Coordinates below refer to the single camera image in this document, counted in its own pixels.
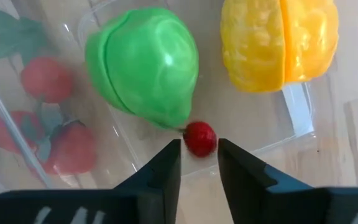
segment red toy berry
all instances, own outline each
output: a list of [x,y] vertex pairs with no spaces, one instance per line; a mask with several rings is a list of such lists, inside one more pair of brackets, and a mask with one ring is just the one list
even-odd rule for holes
[[[30,122],[34,125],[34,128],[37,130],[38,137],[41,138],[44,135],[44,131],[41,128],[40,121],[38,120],[37,116],[34,113],[28,111],[11,112],[11,117],[18,128],[20,128],[25,116],[28,116],[30,118]],[[37,148],[35,142],[31,141],[30,139],[26,139],[26,141],[29,147],[33,151]],[[13,138],[5,125],[5,122],[2,120],[1,117],[0,117],[0,147],[10,152],[15,152],[18,154],[21,153],[20,149],[16,146],[15,142],[13,141]]]
[[89,172],[96,164],[96,141],[79,122],[65,126],[52,139],[52,150],[43,167],[48,174],[75,175]]
[[21,72],[24,90],[34,98],[44,98],[46,103],[61,103],[73,91],[73,74],[52,58],[31,60]]
[[216,149],[216,134],[209,124],[202,121],[188,124],[183,139],[188,150],[197,157],[206,157]]

